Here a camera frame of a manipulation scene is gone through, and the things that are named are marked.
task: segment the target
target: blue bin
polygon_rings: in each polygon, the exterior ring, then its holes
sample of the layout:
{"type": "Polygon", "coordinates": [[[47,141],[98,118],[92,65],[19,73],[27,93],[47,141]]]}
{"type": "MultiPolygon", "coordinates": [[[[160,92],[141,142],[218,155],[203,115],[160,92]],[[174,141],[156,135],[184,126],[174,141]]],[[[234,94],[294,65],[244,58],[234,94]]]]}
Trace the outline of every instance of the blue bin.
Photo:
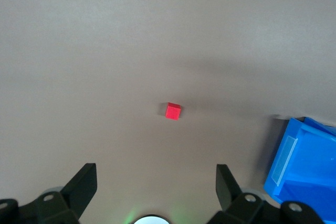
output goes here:
{"type": "Polygon", "coordinates": [[[325,223],[336,224],[336,128],[291,119],[264,189],[280,204],[306,203],[325,223]]]}

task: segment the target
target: white circular light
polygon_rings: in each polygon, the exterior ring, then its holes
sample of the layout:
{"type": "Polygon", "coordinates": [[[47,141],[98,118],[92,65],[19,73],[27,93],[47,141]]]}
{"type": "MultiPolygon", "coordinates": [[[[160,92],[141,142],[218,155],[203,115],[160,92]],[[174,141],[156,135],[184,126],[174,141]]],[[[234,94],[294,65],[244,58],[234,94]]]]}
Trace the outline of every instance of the white circular light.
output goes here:
{"type": "Polygon", "coordinates": [[[159,216],[145,216],[137,220],[134,224],[169,224],[169,222],[159,216]]]}

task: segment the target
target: silver bolt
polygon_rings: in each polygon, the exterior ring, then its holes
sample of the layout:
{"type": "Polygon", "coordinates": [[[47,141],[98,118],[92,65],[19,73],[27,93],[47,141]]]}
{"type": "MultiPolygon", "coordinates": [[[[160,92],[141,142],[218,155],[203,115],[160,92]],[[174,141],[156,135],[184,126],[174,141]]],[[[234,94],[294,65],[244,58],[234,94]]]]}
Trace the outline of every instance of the silver bolt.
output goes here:
{"type": "Polygon", "coordinates": [[[302,212],[302,208],[296,203],[290,203],[288,206],[294,212],[302,212]]]}
{"type": "Polygon", "coordinates": [[[8,203],[7,202],[4,202],[4,203],[0,204],[0,209],[6,208],[6,207],[8,207],[8,203]]]}
{"type": "Polygon", "coordinates": [[[256,202],[256,201],[257,201],[256,197],[254,197],[254,196],[251,195],[251,194],[247,194],[247,195],[245,195],[245,199],[246,199],[248,202],[256,202]]]}
{"type": "Polygon", "coordinates": [[[54,196],[52,194],[49,194],[49,195],[47,195],[43,198],[43,201],[48,201],[48,200],[51,200],[53,198],[54,198],[54,196]]]}

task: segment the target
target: small red block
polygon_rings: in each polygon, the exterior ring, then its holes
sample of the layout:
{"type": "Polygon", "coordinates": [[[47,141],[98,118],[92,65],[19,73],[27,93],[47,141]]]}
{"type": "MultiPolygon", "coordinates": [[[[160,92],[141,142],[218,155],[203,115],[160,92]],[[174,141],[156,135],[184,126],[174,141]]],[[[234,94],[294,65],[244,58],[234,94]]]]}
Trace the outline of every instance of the small red block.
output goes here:
{"type": "Polygon", "coordinates": [[[166,118],[178,120],[181,112],[181,106],[175,103],[168,103],[167,111],[166,111],[166,118]]]}

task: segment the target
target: red cube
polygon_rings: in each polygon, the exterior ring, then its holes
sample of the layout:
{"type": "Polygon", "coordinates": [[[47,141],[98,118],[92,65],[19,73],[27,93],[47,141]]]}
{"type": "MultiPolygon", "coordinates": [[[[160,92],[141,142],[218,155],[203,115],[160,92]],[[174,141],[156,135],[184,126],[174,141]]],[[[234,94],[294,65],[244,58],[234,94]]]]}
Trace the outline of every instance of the red cube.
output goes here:
{"type": "Polygon", "coordinates": [[[172,120],[178,120],[181,112],[181,106],[175,103],[168,103],[166,118],[172,120]]]}

